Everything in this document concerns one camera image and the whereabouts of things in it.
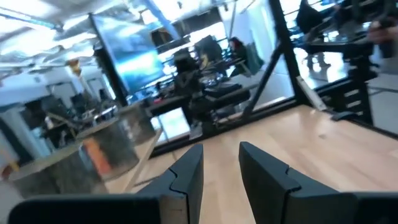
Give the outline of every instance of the desk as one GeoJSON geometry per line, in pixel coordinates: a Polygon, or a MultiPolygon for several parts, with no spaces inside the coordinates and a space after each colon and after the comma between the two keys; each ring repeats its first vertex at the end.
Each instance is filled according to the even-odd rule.
{"type": "Polygon", "coordinates": [[[187,96],[173,96],[162,100],[160,103],[151,105],[148,110],[153,116],[159,116],[169,111],[172,111],[189,104],[190,97],[187,96]]]}
{"type": "MultiPolygon", "coordinates": [[[[203,141],[200,223],[255,223],[240,173],[241,141],[336,190],[398,190],[398,141],[330,116],[298,106],[203,141]]],[[[171,154],[178,159],[189,148],[171,154]]]]}
{"type": "Polygon", "coordinates": [[[134,168],[129,170],[129,172],[123,174],[122,176],[116,179],[109,180],[107,181],[107,183],[105,183],[106,188],[108,189],[110,194],[121,194],[131,191],[138,177],[140,176],[141,171],[143,170],[145,164],[147,163],[149,156],[152,154],[156,142],[161,134],[162,131],[158,129],[154,137],[150,138],[145,143],[142,143],[134,147],[137,157],[139,158],[138,164],[134,168]]]}
{"type": "MultiPolygon", "coordinates": [[[[160,134],[162,134],[162,131],[158,129],[156,131],[156,135],[153,138],[143,144],[135,146],[136,153],[140,158],[139,163],[133,169],[118,177],[117,179],[108,181],[105,185],[108,188],[109,193],[121,194],[125,192],[130,192],[133,185],[137,181],[140,181],[139,177],[141,172],[143,172],[144,176],[151,177],[151,175],[155,175],[154,172],[156,171],[161,174],[164,170],[166,170],[167,167],[164,167],[165,165],[159,164],[159,166],[157,166],[158,164],[154,164],[156,160],[148,161],[148,158],[154,150],[160,134]]],[[[19,195],[19,192],[11,184],[6,181],[0,181],[0,221],[3,221],[3,219],[8,216],[11,208],[19,203],[21,200],[22,197],[19,195]]]]}

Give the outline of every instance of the ceiling pipe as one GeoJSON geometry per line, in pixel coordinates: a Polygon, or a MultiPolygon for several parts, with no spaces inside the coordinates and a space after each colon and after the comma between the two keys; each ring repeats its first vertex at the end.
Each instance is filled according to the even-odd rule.
{"type": "Polygon", "coordinates": [[[181,36],[180,34],[178,34],[175,27],[168,19],[166,19],[162,11],[156,6],[153,0],[143,0],[142,2],[147,6],[150,12],[159,20],[159,22],[164,26],[164,29],[167,30],[167,32],[173,37],[174,40],[181,39],[181,36]]]}
{"type": "MultiPolygon", "coordinates": [[[[63,27],[63,23],[67,21],[71,17],[87,15],[89,12],[103,12],[117,4],[120,4],[119,1],[111,1],[109,0],[95,0],[89,1],[84,5],[78,5],[76,7],[71,8],[67,13],[65,11],[61,11],[58,14],[49,18],[51,21],[59,21],[61,27],[63,27]]],[[[20,41],[20,38],[23,38],[24,34],[31,31],[28,28],[22,28],[21,30],[17,30],[11,34],[7,34],[5,37],[0,38],[0,43],[2,47],[6,47],[8,45],[14,45],[16,42],[20,41]]],[[[60,37],[59,39],[69,38],[71,35],[65,34],[64,37],[60,37]]]]}
{"type": "Polygon", "coordinates": [[[235,23],[235,14],[236,14],[236,3],[238,0],[234,0],[234,9],[232,11],[232,18],[231,18],[231,27],[229,28],[229,36],[228,38],[232,38],[232,31],[234,30],[234,23],[235,23]]]}
{"type": "MultiPolygon", "coordinates": [[[[115,19],[123,20],[123,21],[129,21],[129,22],[136,22],[137,20],[140,19],[140,17],[137,17],[136,15],[134,16],[133,13],[131,13],[132,9],[128,9],[125,4],[118,4],[118,5],[107,5],[107,7],[102,7],[100,10],[94,11],[95,14],[99,14],[102,16],[112,16],[115,19]]],[[[83,32],[89,32],[89,33],[95,33],[93,30],[93,26],[88,19],[88,14],[83,14],[80,15],[79,17],[82,18],[81,21],[78,21],[76,24],[73,26],[67,27],[64,32],[58,33],[54,41],[59,41],[63,39],[67,39],[73,36],[76,36],[78,34],[81,34],[83,32]]]]}
{"type": "Polygon", "coordinates": [[[252,0],[252,1],[248,4],[248,6],[246,6],[246,7],[241,11],[241,14],[244,14],[244,13],[249,9],[249,7],[250,7],[251,5],[253,5],[254,2],[256,2],[256,0],[252,0]]]}
{"type": "Polygon", "coordinates": [[[55,23],[46,21],[45,19],[30,16],[30,15],[23,14],[21,12],[13,11],[10,9],[6,9],[3,7],[0,7],[0,16],[3,16],[7,19],[14,19],[17,21],[26,22],[28,24],[33,24],[34,26],[41,26],[41,27],[45,27],[48,29],[62,31],[62,26],[60,24],[55,24],[55,23]]]}

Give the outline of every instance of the black post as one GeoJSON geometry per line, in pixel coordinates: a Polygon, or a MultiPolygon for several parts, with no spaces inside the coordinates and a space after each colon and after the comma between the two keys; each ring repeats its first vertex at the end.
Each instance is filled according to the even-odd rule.
{"type": "Polygon", "coordinates": [[[397,14],[397,3],[395,0],[384,0],[384,12],[385,15],[397,14]]]}
{"type": "Polygon", "coordinates": [[[354,20],[356,22],[361,22],[362,17],[361,17],[361,8],[359,6],[359,0],[351,0],[351,3],[352,3],[351,12],[353,13],[354,20]]]}
{"type": "Polygon", "coordinates": [[[259,87],[257,88],[256,93],[254,94],[253,98],[250,99],[249,104],[247,105],[247,107],[245,107],[242,113],[242,118],[247,118],[253,112],[253,109],[256,106],[257,102],[259,101],[259,98],[262,92],[264,91],[266,84],[269,78],[271,77],[272,72],[274,71],[274,68],[278,63],[281,55],[282,55],[282,46],[278,44],[276,49],[273,51],[271,55],[271,60],[267,66],[266,71],[264,72],[264,75],[260,80],[259,87]]]}
{"type": "Polygon", "coordinates": [[[290,34],[286,26],[282,6],[280,6],[279,0],[268,0],[268,2],[271,13],[274,17],[275,31],[282,46],[282,52],[285,58],[287,71],[289,72],[290,82],[292,84],[295,98],[299,103],[308,104],[308,99],[297,81],[297,77],[300,76],[300,70],[293,51],[293,44],[290,40],[290,34]]]}
{"type": "Polygon", "coordinates": [[[358,83],[358,90],[361,96],[361,106],[362,106],[362,120],[373,126],[373,116],[371,103],[369,99],[368,85],[365,82],[358,83]]]}
{"type": "Polygon", "coordinates": [[[117,74],[109,54],[104,48],[102,48],[95,50],[95,56],[97,58],[97,62],[108,78],[109,84],[116,95],[116,100],[120,103],[120,106],[127,106],[127,90],[124,87],[121,78],[117,74]]]}

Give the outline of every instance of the white wall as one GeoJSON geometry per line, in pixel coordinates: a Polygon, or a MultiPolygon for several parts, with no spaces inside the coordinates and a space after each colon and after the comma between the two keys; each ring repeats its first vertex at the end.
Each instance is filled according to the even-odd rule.
{"type": "MultiPolygon", "coordinates": [[[[238,1],[233,25],[232,37],[239,38],[245,44],[255,43],[257,52],[268,62],[277,41],[274,20],[269,12],[267,1],[256,0],[247,10],[250,2],[238,1]]],[[[228,11],[219,7],[227,35],[231,28],[233,3],[228,4],[228,11]]]]}
{"type": "MultiPolygon", "coordinates": [[[[101,71],[94,66],[82,67],[82,73],[84,78],[102,78],[101,71]]],[[[78,78],[71,73],[68,67],[54,68],[43,75],[21,74],[3,80],[2,86],[0,86],[0,106],[25,103],[47,96],[49,91],[46,86],[59,82],[72,82],[77,92],[83,91],[78,78]]],[[[54,90],[54,95],[61,98],[66,106],[71,105],[70,97],[75,95],[75,92],[70,85],[57,86],[54,90]]]]}
{"type": "Polygon", "coordinates": [[[0,155],[0,170],[2,170],[9,163],[9,160],[17,161],[19,157],[15,153],[15,151],[12,150],[11,145],[9,144],[8,140],[6,139],[1,130],[0,130],[0,148],[3,151],[2,155],[0,155]]]}
{"type": "Polygon", "coordinates": [[[225,32],[228,38],[237,37],[239,40],[244,42],[244,44],[253,43],[252,32],[249,24],[249,16],[247,13],[241,14],[242,10],[247,6],[244,1],[238,1],[236,3],[236,13],[233,24],[233,31],[231,37],[229,36],[230,28],[232,26],[232,14],[234,3],[228,3],[228,11],[225,11],[224,7],[218,8],[220,12],[221,19],[223,20],[225,32]]]}

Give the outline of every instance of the large monitor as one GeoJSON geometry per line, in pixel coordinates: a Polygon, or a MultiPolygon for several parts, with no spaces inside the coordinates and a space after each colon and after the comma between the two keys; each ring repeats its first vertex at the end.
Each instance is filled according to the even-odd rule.
{"type": "Polygon", "coordinates": [[[103,48],[130,94],[164,76],[150,31],[144,25],[90,15],[103,48]]]}

